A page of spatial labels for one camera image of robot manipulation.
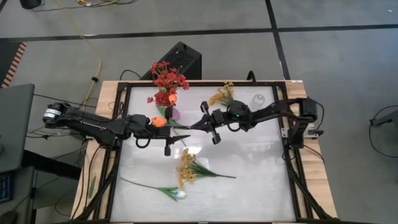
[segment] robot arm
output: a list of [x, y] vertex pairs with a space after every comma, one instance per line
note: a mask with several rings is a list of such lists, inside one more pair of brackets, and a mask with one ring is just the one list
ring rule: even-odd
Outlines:
[[[290, 105], [299, 104], [300, 114], [298, 116], [290, 110]], [[275, 102], [264, 109], [250, 111], [249, 107], [240, 101], [233, 101], [227, 111], [215, 110], [212, 114], [208, 111], [207, 102], [200, 106], [202, 119], [190, 127], [176, 126], [175, 129], [196, 129], [211, 132], [213, 143], [221, 141], [216, 128], [227, 125], [231, 131], [249, 131], [257, 123], [278, 117], [288, 117], [295, 121], [294, 127], [287, 133], [289, 144], [292, 147], [303, 147], [303, 132], [309, 123], [317, 120], [317, 104], [309, 98], [296, 98]], [[145, 148], [151, 139], [166, 140], [165, 155], [170, 155], [170, 145], [186, 136], [170, 137], [170, 126], [156, 127], [150, 124], [150, 119], [141, 114], [129, 115], [125, 118], [105, 118], [97, 114], [88, 113], [70, 106], [68, 103], [54, 103], [48, 105], [43, 116], [46, 128], [68, 127], [79, 131], [82, 135], [94, 137], [99, 144], [112, 148], [117, 139], [128, 139], [131, 134], [137, 139], [136, 145]], [[229, 125], [238, 123], [238, 129], [232, 129]], [[138, 144], [139, 139], [147, 139], [145, 145]]]
[[[84, 136], [92, 136], [100, 145], [112, 148], [117, 139], [128, 139], [131, 134], [137, 139], [137, 147], [146, 147], [151, 139], [165, 139], [166, 152], [170, 144], [188, 136], [170, 137], [169, 127], [155, 127], [150, 119], [141, 114], [129, 115], [126, 118], [105, 118], [97, 114], [88, 113], [70, 106], [68, 103], [54, 103], [48, 105], [43, 116], [46, 128], [68, 127], [80, 132]], [[145, 146], [138, 144], [138, 140], [147, 139]]]
[[[296, 116], [290, 106], [299, 105], [299, 115]], [[203, 115], [202, 119], [192, 125], [190, 129], [197, 129], [211, 132], [213, 135], [213, 143], [218, 144], [221, 141], [220, 135], [216, 132], [216, 128], [227, 125], [230, 131], [249, 131], [254, 128], [257, 123], [267, 121], [278, 117], [287, 117], [295, 122], [294, 127], [287, 131], [287, 139], [292, 147], [303, 147], [303, 133], [309, 123], [317, 120], [317, 103], [310, 98], [296, 98], [291, 100], [281, 100], [275, 102], [264, 109], [250, 111], [249, 107], [240, 101], [233, 101], [228, 106], [227, 111], [215, 110], [212, 114], [208, 111], [207, 102], [203, 102], [200, 106]], [[229, 125], [238, 123], [238, 129], [232, 129]]]

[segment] yellow cable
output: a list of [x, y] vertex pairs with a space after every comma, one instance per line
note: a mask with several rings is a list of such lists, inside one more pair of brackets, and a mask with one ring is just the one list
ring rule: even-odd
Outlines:
[[[95, 49], [94, 45], [92, 45], [92, 44], [90, 43], [90, 41], [88, 41], [88, 40], [83, 36], [83, 34], [81, 34], [81, 32], [79, 31], [79, 28], [77, 27], [75, 21], [74, 21], [74, 20], [72, 19], [72, 17], [69, 15], [69, 13], [67, 12], [67, 10], [65, 10], [65, 9], [62, 7], [62, 5], [58, 2], [58, 0], [55, 0], [55, 3], [57, 3], [57, 5], [59, 6], [59, 8], [62, 10], [62, 12], [63, 12], [63, 13], [66, 15], [66, 17], [69, 19], [69, 21], [70, 21], [70, 23], [72, 24], [73, 28], [75, 28], [77, 34], [78, 34], [83, 40], [86, 41], [86, 43], [90, 46], [90, 48], [91, 48], [91, 50], [93, 51], [93, 53], [96, 55], [97, 61], [98, 61], [98, 69], [97, 69], [97, 72], [96, 72], [96, 74], [95, 74], [95, 77], [98, 78], [99, 75], [100, 75], [100, 72], [101, 72], [101, 59], [100, 59], [100, 56], [98, 55], [98, 51]], [[86, 110], [86, 104], [87, 104], [88, 99], [89, 99], [90, 96], [91, 96], [91, 92], [93, 91], [94, 84], [95, 84], [95, 81], [92, 81], [92, 82], [91, 82], [90, 89], [88, 90], [88, 93], [87, 93], [86, 98], [85, 98], [85, 102], [84, 102], [84, 105], [83, 105], [83, 111]]]

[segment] wooden board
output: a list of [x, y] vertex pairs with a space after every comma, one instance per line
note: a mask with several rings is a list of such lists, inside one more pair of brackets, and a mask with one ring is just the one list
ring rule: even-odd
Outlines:
[[[191, 80], [190, 82], [251, 82], [250, 80]], [[151, 83], [152, 81], [121, 81], [121, 82], [130, 82], [130, 83]], [[280, 80], [261, 80], [258, 82], [280, 82]], [[104, 81], [101, 87], [101, 93], [99, 94], [99, 100], [97, 104], [97, 109], [96, 109], [96, 114], [105, 116], [108, 118], [112, 117], [112, 109], [113, 104], [112, 102], [115, 101], [116, 98], [116, 90], [118, 87], [119, 81]], [[297, 98], [297, 97], [306, 97], [305, 89], [304, 89], [304, 84], [302, 81], [285, 81], [286, 83], [286, 89], [287, 89], [287, 94], [289, 98]], [[297, 107], [292, 107], [292, 110], [294, 112], [297, 112]], [[319, 143], [317, 140], [308, 140], [306, 139], [304, 141], [305, 145], [311, 147], [312, 149], [318, 151], [320, 153], [320, 147]], [[87, 189], [87, 184], [88, 184], [88, 164], [90, 164], [90, 161], [93, 157], [94, 152], [96, 151], [98, 147], [98, 144], [95, 141], [90, 141], [88, 143], [87, 147], [87, 152], [86, 152], [86, 157], [85, 157], [85, 167], [82, 170], [84, 172], [84, 184], [82, 181], [82, 176], [80, 177], [78, 189], [76, 192], [75, 196], [75, 202], [73, 204], [73, 212], [76, 211], [75, 217], [79, 216], [79, 214], [82, 213], [84, 204], [86, 202], [86, 189]], [[99, 150], [94, 158], [92, 167], [91, 167], [91, 174], [90, 174], [90, 179], [92, 180], [94, 176], [96, 176], [96, 180], [94, 182], [94, 191], [93, 191], [93, 196], [98, 190], [98, 184], [100, 181], [100, 175], [101, 175], [101, 170], [104, 162], [104, 154], [105, 150]], [[307, 180], [307, 187], [309, 191], [312, 193], [312, 195], [315, 197], [317, 202], [323, 207], [323, 209], [331, 216], [336, 217], [336, 210], [335, 206], [333, 203], [333, 199], [331, 196], [330, 188], [329, 188], [329, 183], [328, 179], [326, 176], [326, 171], [325, 171], [325, 166], [323, 165], [322, 160], [313, 152], [311, 152], [308, 149], [302, 149], [300, 151], [301, 157], [302, 157], [302, 162], [303, 162], [303, 168], [305, 171], [305, 177]], [[114, 155], [111, 155], [111, 161], [109, 167], [112, 166], [113, 164], [113, 157]], [[81, 198], [80, 206], [79, 200], [80, 200], [80, 194], [81, 194], [81, 188], [83, 187], [83, 195]], [[300, 193], [300, 190], [297, 189], [298, 192], [298, 197], [299, 197], [299, 207], [300, 211], [303, 217], [305, 217], [305, 205], [303, 202], [303, 196]], [[109, 190], [107, 190], [102, 199], [101, 203], [101, 210], [99, 213], [100, 218], [104, 218], [105, 212], [106, 212], [106, 206], [108, 202], [108, 195], [109, 195]]]

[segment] table leg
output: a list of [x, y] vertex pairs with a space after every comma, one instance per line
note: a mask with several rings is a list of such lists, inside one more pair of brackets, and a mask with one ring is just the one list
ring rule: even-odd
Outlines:
[[37, 170], [55, 174], [60, 177], [68, 177], [75, 180], [80, 178], [81, 169], [79, 167], [25, 150], [24, 157], [22, 159], [22, 167], [27, 166], [33, 166]]

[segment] concrete floor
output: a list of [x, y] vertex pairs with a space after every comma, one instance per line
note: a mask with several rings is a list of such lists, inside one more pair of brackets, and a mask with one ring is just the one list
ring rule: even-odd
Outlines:
[[[75, 5], [72, 1], [61, 1]], [[278, 27], [323, 27], [393, 24], [398, 3], [391, 1], [271, 1]], [[44, 8], [56, 7], [47, 0]], [[264, 1], [155, 1], [127, 6], [72, 9], [84, 34], [115, 34], [175, 30], [270, 28]], [[32, 12], [8, 0], [0, 13], [1, 37], [75, 35], [61, 11]], [[380, 108], [398, 104], [396, 73], [398, 29], [280, 33], [291, 79], [304, 80], [309, 96], [325, 106], [325, 134], [320, 138], [330, 187], [342, 220], [396, 223], [398, 220], [398, 162], [382, 157], [370, 146], [369, 119]], [[217, 34], [171, 37], [96, 39], [91, 42], [103, 61], [101, 80], [115, 80], [124, 69], [144, 73], [178, 41], [203, 54], [203, 79], [246, 78], [281, 80], [278, 54], [271, 33]], [[96, 60], [82, 40], [29, 42], [13, 85], [34, 83], [36, 93], [83, 101]], [[99, 87], [94, 97], [98, 96]], [[42, 126], [42, 114], [52, 100], [34, 98], [30, 128]], [[375, 145], [398, 155], [396, 130], [374, 130]], [[77, 149], [72, 137], [28, 139], [26, 148], [45, 156]], [[76, 156], [66, 158], [74, 163]], [[49, 178], [39, 175], [39, 181]], [[76, 183], [60, 179], [47, 191], [58, 199]], [[71, 210], [72, 196], [60, 210]], [[50, 203], [42, 198], [38, 203]], [[59, 222], [53, 207], [38, 213], [37, 223]]]

